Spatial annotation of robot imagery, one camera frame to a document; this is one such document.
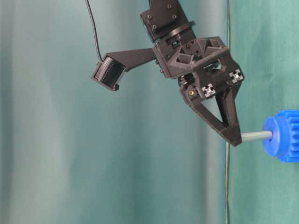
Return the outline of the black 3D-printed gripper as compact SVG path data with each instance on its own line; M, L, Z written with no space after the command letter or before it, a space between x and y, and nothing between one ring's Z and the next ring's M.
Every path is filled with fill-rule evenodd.
M185 103L231 145L241 144L235 97L244 75L222 40L219 37L186 43L160 40L153 51L165 77L179 79ZM214 95L222 122L201 103Z

